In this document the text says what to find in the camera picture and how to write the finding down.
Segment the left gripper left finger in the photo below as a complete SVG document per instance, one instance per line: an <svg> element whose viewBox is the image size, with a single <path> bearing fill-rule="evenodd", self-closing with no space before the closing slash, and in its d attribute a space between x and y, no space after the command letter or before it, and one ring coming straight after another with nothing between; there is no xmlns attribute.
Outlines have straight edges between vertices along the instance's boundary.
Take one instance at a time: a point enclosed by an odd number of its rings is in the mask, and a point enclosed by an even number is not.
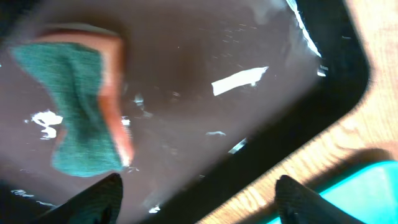
<svg viewBox="0 0 398 224"><path fill-rule="evenodd" d="M123 199L123 181L112 173L64 204L34 220L33 224L115 224Z"/></svg>

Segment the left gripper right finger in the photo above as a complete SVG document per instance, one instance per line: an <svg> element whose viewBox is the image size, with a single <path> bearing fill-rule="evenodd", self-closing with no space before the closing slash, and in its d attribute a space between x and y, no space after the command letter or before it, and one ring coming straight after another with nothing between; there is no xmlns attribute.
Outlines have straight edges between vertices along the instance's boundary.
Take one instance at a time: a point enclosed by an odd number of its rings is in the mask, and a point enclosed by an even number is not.
<svg viewBox="0 0 398 224"><path fill-rule="evenodd" d="M274 202L282 224L363 224L287 175L276 182Z"/></svg>

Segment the green and red sponge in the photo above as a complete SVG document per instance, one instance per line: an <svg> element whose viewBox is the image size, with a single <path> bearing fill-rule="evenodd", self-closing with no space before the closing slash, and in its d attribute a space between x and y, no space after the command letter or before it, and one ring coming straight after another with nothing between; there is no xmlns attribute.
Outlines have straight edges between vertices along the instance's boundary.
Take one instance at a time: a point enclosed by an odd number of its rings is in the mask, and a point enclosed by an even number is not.
<svg viewBox="0 0 398 224"><path fill-rule="evenodd" d="M62 117L64 133L52 156L54 169L92 177L131 165L134 147L121 114L120 35L64 24L13 47L11 54L47 90Z"/></svg>

